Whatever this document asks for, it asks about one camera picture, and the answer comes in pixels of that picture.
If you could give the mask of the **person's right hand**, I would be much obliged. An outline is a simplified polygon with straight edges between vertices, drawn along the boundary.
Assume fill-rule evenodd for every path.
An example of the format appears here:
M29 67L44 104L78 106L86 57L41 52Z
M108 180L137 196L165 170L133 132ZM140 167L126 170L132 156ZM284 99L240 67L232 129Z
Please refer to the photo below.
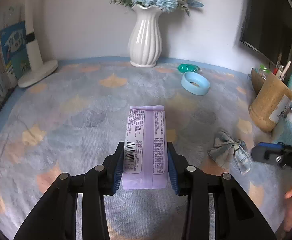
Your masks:
M292 229L292 188L285 193L286 212L284 218L284 231L289 232Z

